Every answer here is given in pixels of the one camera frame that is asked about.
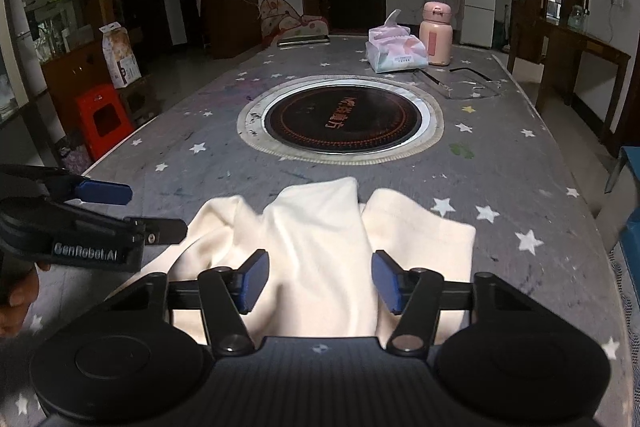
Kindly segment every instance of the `black round hot plate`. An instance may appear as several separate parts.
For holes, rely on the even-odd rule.
[[[396,146],[415,134],[422,116],[394,92],[369,86],[324,86],[296,92],[267,112],[275,139],[317,152],[364,153]]]

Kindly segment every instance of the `wooden desk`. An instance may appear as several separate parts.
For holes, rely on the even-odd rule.
[[[596,133],[600,142],[604,142],[611,133],[611,121],[618,106],[622,84],[625,80],[626,67],[631,57],[614,48],[608,42],[604,42],[587,32],[575,30],[566,25],[559,25],[547,19],[537,18],[528,22],[516,22],[513,25],[511,51],[507,64],[507,69],[510,73],[513,73],[513,66],[518,55],[520,35],[523,31],[539,32],[549,39],[544,59],[545,70],[542,74],[540,91],[536,100],[536,109],[540,113],[542,113],[546,99],[553,93],[553,90],[562,96],[566,105],[572,103],[582,52],[590,53],[617,65],[616,81],[611,93],[607,115],[602,129],[599,133]]]

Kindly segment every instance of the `logo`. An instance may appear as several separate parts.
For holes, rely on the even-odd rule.
[[[72,247],[56,243],[53,245],[52,253],[54,255],[63,255],[65,257],[80,257],[81,259],[94,259],[95,261],[119,261],[118,250],[105,250],[104,248],[87,248],[82,245]]]

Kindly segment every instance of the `beige cloth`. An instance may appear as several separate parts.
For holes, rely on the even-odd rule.
[[[167,248],[130,279],[169,272],[191,280],[208,268],[238,268],[255,250],[269,252],[271,271],[244,322],[255,342],[265,335],[370,337],[386,344],[398,318],[378,301],[371,255],[385,250],[404,269],[426,267],[468,282],[476,229],[442,219],[409,198],[380,188],[358,204],[354,178],[285,188],[256,214],[241,196],[207,201],[185,240]],[[461,325],[463,312],[443,312],[436,343]],[[199,312],[177,311],[174,325],[206,343]]]

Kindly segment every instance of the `pink label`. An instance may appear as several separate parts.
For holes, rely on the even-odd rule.
[[[430,57],[436,54],[436,41],[438,40],[438,34],[436,32],[429,32],[429,45],[427,46],[427,54]]]

